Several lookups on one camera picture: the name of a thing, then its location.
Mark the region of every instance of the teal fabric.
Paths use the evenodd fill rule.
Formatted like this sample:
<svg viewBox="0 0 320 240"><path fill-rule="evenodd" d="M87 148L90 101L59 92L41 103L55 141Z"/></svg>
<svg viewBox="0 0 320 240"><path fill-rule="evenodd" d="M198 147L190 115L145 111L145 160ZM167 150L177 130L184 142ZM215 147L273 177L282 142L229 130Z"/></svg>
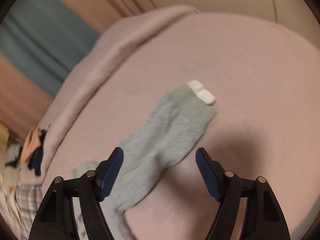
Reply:
<svg viewBox="0 0 320 240"><path fill-rule="evenodd" d="M97 38L59 0L17 0L0 25L0 51L53 97Z"/></svg>

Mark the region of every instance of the orange cloth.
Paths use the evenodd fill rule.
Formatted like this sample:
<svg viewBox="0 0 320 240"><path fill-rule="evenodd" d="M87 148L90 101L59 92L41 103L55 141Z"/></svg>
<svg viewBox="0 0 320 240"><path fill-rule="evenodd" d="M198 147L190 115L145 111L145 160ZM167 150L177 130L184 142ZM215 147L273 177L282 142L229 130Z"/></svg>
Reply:
<svg viewBox="0 0 320 240"><path fill-rule="evenodd" d="M21 153L21 163L28 163L33 152L39 146L41 146L41 141L39 137L41 136L41 131L39 128L33 127L24 142L22 153Z"/></svg>

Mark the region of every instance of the pink fabric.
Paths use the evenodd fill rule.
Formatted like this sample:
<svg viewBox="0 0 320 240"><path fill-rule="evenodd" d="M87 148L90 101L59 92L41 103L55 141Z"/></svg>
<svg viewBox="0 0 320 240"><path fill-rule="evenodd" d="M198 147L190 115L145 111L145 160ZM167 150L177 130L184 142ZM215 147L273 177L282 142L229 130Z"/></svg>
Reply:
<svg viewBox="0 0 320 240"><path fill-rule="evenodd" d="M265 176L298 240L320 208L319 66L320 52L281 26L244 16L187 16L131 54L95 93L58 148L43 192L55 176L70 179L83 162L107 159L165 91L197 79L219 111L197 147L241 177ZM127 211L138 240L205 239L217 204L194 153Z"/></svg>
<svg viewBox="0 0 320 240"><path fill-rule="evenodd" d="M34 171L30 171L27 165L23 164L20 172L21 183L43 183L58 146L78 114L130 53L174 20L197 12L198 10L191 6L167 7L124 18L106 31L89 55L68 76L39 125L41 129L48 129L50 126L44 142L41 176L36 177Z"/></svg>

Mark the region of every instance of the mattress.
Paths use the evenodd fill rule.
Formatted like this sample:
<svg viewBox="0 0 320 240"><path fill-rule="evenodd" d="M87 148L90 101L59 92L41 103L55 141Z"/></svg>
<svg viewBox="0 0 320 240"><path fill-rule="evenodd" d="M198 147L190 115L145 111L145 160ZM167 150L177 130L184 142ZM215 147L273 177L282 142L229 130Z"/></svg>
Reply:
<svg viewBox="0 0 320 240"><path fill-rule="evenodd" d="M319 64L312 44L270 22L217 13L179 18L140 44L88 100L55 153L43 193L54 177L70 179L82 163L107 159L166 91L197 79L217 98L219 114L195 148L240 177L266 177L298 240L320 208ZM192 150L126 219L139 240L205 239L217 208Z"/></svg>

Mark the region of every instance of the blue gripper pad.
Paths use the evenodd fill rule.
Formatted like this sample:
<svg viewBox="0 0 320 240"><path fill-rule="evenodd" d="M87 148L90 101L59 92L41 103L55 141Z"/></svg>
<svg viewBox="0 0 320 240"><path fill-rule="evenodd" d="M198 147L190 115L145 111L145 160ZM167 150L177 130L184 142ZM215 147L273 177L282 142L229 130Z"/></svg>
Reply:
<svg viewBox="0 0 320 240"><path fill-rule="evenodd" d="M113 157L111 163L109 164L109 167L101 180L100 198L102 200L110 195L124 160L124 153L120 147L117 147L112 155L110 156L110 158Z"/></svg>
<svg viewBox="0 0 320 240"><path fill-rule="evenodd" d="M199 148L196 151L196 163L210 196L214 197L217 202L222 202L225 195L222 167L220 165L219 167L214 167L216 162L211 160L204 148Z"/></svg>

